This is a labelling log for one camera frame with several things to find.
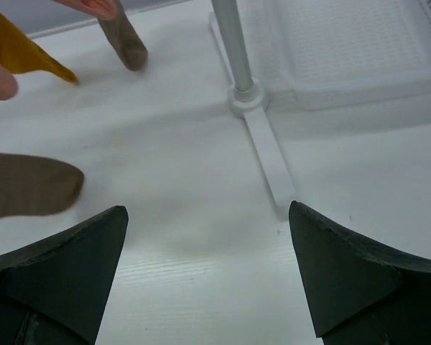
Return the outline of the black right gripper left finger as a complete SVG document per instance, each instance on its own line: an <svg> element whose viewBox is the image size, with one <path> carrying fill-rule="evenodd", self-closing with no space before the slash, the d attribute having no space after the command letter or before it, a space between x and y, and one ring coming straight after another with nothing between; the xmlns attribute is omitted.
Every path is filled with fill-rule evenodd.
<svg viewBox="0 0 431 345"><path fill-rule="evenodd" d="M114 206L0 255L0 344L94 344L128 222Z"/></svg>

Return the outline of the mustard yellow sock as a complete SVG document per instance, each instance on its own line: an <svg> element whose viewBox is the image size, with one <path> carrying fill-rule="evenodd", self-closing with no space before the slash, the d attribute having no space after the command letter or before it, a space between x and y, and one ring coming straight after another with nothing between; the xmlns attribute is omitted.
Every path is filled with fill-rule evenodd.
<svg viewBox="0 0 431 345"><path fill-rule="evenodd" d="M47 71L77 84L76 75L48 55L0 12L0 64L13 74Z"/></svg>

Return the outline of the brown striped sock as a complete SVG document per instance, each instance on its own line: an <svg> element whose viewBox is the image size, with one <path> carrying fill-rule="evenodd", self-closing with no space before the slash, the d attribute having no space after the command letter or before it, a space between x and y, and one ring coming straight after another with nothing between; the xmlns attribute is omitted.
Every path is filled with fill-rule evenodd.
<svg viewBox="0 0 431 345"><path fill-rule="evenodd" d="M98 23L126 69L134 72L143 70L147 63L148 50L129 21L121 2L114 3L117 7L116 18L99 19Z"/></svg>

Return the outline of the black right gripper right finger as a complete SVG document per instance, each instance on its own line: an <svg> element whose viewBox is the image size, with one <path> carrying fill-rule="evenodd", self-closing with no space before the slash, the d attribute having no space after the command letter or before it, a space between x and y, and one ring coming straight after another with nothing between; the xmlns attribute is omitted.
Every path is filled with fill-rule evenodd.
<svg viewBox="0 0 431 345"><path fill-rule="evenodd" d="M324 344L431 344L431 259L297 201L289 227L315 335Z"/></svg>

